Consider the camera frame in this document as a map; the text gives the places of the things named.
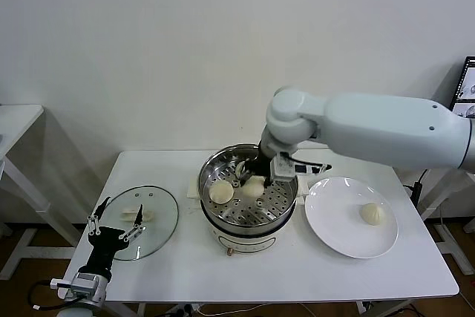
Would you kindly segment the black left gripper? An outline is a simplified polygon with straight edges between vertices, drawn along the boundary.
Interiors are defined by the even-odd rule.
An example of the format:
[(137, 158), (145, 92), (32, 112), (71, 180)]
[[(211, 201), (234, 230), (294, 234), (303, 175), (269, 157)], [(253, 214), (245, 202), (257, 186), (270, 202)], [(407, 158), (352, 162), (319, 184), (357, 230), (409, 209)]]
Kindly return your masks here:
[(127, 232), (122, 229), (100, 227), (100, 218), (110, 199), (106, 197), (88, 216), (88, 241), (93, 249), (85, 265), (86, 273), (100, 275), (106, 279), (111, 279), (111, 268), (116, 253), (128, 247), (128, 242), (124, 240), (135, 240), (144, 230), (143, 205), (136, 210), (124, 209), (121, 212), (121, 220), (133, 223), (132, 228)]

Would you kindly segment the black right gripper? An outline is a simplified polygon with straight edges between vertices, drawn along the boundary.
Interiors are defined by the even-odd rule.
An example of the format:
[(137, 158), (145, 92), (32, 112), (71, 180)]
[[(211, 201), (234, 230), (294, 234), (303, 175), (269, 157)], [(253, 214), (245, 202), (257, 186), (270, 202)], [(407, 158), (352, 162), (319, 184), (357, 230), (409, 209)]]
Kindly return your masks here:
[(252, 175), (263, 176), (263, 187), (267, 188), (273, 183), (270, 174), (270, 165), (276, 151), (267, 144), (260, 141), (258, 144), (258, 155), (256, 158), (237, 164), (237, 178), (240, 185), (243, 186)]

